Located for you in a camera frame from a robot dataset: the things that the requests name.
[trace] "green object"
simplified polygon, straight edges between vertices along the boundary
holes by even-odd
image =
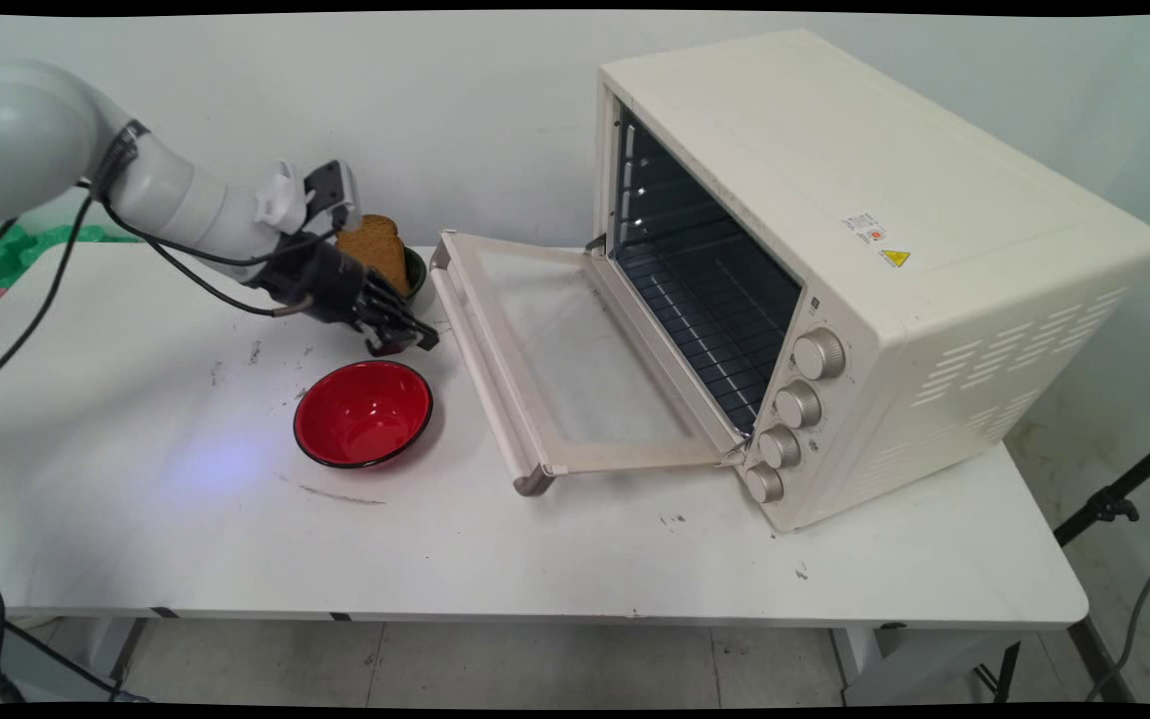
[[[60,224],[59,228],[31,236],[20,224],[14,224],[0,240],[0,288],[13,286],[20,275],[31,268],[44,252],[69,242],[69,232],[72,231],[72,224]],[[135,237],[113,237],[103,228],[92,224],[78,231],[78,242],[140,240]]]
[[[402,246],[402,254],[406,258],[406,283],[412,286],[412,290],[406,295],[406,301],[409,304],[412,299],[415,299],[415,292],[420,291],[420,288],[424,286],[424,281],[428,280],[428,266],[424,265],[424,259],[420,258],[409,246]]]

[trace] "oven hinge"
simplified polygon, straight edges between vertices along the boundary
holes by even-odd
[[[722,460],[718,461],[718,467],[741,467],[744,465],[744,459],[747,456],[747,448],[753,444],[753,438],[747,437],[743,442],[731,446]]]
[[[593,258],[606,258],[606,232],[584,245],[584,254],[591,254]]]

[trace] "black border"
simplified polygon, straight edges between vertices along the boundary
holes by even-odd
[[[412,435],[409,441],[402,443],[402,445],[398,446],[397,450],[390,451],[389,454],[379,457],[378,459],[361,461],[361,464],[342,465],[338,464],[337,461],[328,461],[325,459],[322,459],[321,457],[316,457],[314,453],[312,453],[312,451],[306,450],[305,443],[300,441],[300,433],[297,429],[297,424],[299,424],[299,419],[300,419],[300,406],[305,406],[305,399],[306,397],[309,397],[312,392],[314,392],[314,388],[319,387],[320,383],[328,381],[328,378],[331,375],[342,372],[342,369],[346,369],[348,367],[356,367],[359,365],[393,365],[397,367],[411,369],[411,373],[420,378],[420,383],[423,383],[424,391],[428,393],[428,413],[424,413],[423,422],[420,423],[419,429],[415,429],[415,434]],[[424,429],[428,428],[429,420],[434,419],[434,401],[435,401],[434,388],[428,387],[428,381],[425,381],[424,375],[420,374],[419,369],[415,369],[411,365],[402,365],[401,362],[392,362],[392,360],[389,359],[363,359],[361,362],[352,362],[351,365],[345,365],[343,367],[337,367],[335,369],[331,369],[331,372],[323,375],[323,377],[320,378],[319,382],[314,382],[314,385],[312,385],[309,390],[305,392],[305,396],[300,398],[299,404],[296,405],[296,413],[291,415],[291,436],[296,437],[296,444],[297,446],[300,448],[300,451],[302,451],[302,453],[305,453],[307,458],[313,459],[319,465],[325,465],[328,467],[334,467],[336,469],[360,469],[363,467],[375,467],[375,465],[379,465],[381,461],[388,461],[390,459],[393,459],[393,457],[401,454],[402,450],[406,450],[407,446],[411,446],[412,444],[415,443],[415,441],[419,441],[420,436],[424,434]]]

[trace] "bread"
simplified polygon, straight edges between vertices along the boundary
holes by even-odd
[[[337,234],[337,250],[375,268],[393,285],[398,295],[411,295],[406,278],[406,251],[397,236],[397,223],[383,215],[363,215],[355,231]]]

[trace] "glass oven door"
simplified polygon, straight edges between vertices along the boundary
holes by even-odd
[[[455,231],[434,255],[435,286],[523,495],[561,474],[721,460],[592,262]]]

